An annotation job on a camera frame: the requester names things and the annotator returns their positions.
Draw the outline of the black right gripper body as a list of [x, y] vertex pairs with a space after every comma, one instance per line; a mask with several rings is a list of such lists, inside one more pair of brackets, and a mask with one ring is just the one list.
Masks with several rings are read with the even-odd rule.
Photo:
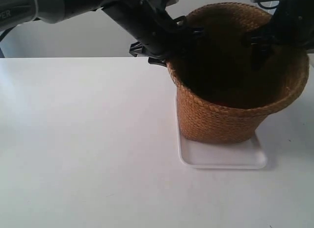
[[314, 50], [314, 0], [277, 0], [267, 24], [267, 47], [291, 45]]

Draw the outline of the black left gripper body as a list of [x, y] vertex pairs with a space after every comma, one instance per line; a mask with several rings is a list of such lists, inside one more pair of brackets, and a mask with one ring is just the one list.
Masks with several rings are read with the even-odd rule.
[[172, 51], [175, 31], [173, 18], [166, 7], [179, 0], [105, 0], [103, 12], [153, 54]]

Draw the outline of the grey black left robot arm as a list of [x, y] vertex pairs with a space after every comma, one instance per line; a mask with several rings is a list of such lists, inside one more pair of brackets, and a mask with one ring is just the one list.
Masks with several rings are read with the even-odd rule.
[[173, 19], [166, 7], [178, 0], [0, 0], [0, 38], [31, 21], [55, 24], [86, 12], [102, 10], [136, 42], [129, 53], [145, 56], [150, 64], [166, 66], [175, 55], [186, 55], [204, 33], [186, 16]]

